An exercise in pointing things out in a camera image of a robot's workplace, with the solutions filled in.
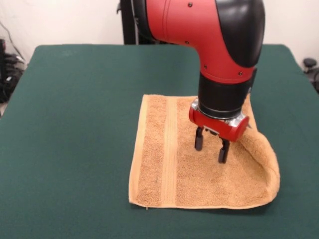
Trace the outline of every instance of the towel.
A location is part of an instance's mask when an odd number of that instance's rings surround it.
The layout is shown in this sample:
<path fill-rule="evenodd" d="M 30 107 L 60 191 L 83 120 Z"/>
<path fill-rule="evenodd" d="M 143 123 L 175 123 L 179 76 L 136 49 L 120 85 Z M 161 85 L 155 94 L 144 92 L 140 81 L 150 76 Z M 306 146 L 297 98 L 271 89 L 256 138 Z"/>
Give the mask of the towel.
<path fill-rule="evenodd" d="M 189 108 L 195 96 L 143 95 L 129 175 L 129 202 L 146 208 L 248 209 L 270 203 L 280 186 L 275 152 L 258 132 L 250 96 L 243 112 L 250 126 L 218 163 L 222 141 L 197 126 Z"/>

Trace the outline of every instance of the green table surface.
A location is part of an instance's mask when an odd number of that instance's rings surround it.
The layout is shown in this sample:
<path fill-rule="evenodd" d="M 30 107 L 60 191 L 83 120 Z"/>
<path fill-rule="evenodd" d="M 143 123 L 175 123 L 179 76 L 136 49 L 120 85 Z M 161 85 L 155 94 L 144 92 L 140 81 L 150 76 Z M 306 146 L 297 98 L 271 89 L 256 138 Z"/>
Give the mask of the green table surface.
<path fill-rule="evenodd" d="M 128 178 L 143 94 L 196 95 L 182 46 L 40 46 L 0 121 L 0 239 L 319 238 L 319 99 L 264 45 L 252 92 L 281 187 L 249 210 L 140 208 Z"/>

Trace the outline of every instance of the orange towel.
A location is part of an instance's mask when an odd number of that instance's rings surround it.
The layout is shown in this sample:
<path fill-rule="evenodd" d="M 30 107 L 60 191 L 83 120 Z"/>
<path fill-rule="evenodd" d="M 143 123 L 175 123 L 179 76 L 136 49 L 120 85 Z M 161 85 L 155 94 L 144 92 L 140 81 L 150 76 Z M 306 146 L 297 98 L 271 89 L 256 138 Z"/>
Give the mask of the orange towel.
<path fill-rule="evenodd" d="M 218 163 L 221 139 L 204 133 L 194 148 L 197 126 L 188 118 L 191 97 L 144 95 L 129 178 L 129 202 L 150 208 L 247 209 L 271 202 L 280 174 L 276 155 L 257 131 L 250 98 L 243 111 L 247 129 L 231 143 L 227 163 Z"/>

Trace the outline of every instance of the white wall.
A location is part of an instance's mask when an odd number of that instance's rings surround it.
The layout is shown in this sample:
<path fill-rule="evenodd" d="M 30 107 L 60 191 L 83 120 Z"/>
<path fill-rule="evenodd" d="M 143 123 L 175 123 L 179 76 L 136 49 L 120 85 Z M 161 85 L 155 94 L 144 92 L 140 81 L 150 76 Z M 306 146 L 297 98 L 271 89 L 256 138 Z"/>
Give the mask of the white wall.
<path fill-rule="evenodd" d="M 319 0 L 264 0 L 265 43 L 282 43 L 301 65 L 305 57 L 319 63 Z"/>
<path fill-rule="evenodd" d="M 0 0 L 0 19 L 30 59 L 40 44 L 123 44 L 120 0 Z M 301 64 L 319 60 L 319 0 L 264 0 L 265 43 L 282 43 Z M 0 28 L 0 35 L 6 36 Z"/>
<path fill-rule="evenodd" d="M 0 0 L 0 19 L 29 61 L 41 44 L 123 44 L 120 0 Z M 0 36 L 7 36 L 0 27 Z"/>

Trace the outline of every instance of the table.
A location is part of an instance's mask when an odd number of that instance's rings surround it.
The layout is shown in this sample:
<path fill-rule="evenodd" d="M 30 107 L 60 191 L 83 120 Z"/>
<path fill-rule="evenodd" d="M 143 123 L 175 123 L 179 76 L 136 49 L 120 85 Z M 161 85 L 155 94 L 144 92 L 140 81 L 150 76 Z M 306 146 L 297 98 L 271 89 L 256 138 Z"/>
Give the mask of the table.
<path fill-rule="evenodd" d="M 38 47 L 0 122 L 0 238 L 318 238 L 319 100 L 283 45 L 263 46 L 252 92 L 277 198 L 240 211 L 128 203 L 142 95 L 196 95 L 198 69 L 183 46 Z"/>

